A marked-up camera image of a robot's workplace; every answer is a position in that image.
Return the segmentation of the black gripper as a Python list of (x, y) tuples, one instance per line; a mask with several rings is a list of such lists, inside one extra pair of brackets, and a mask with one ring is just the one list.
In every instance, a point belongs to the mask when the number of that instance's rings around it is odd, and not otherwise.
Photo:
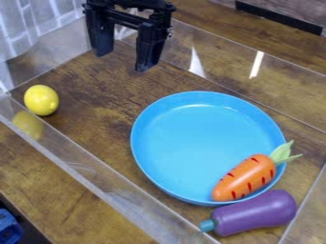
[[(113, 50), (115, 24), (136, 30), (149, 23), (160, 30), (171, 28), (176, 7), (165, 0), (85, 0), (85, 23), (93, 53), (97, 57)], [(165, 39), (159, 31), (139, 30), (135, 70), (147, 71), (160, 59)]]

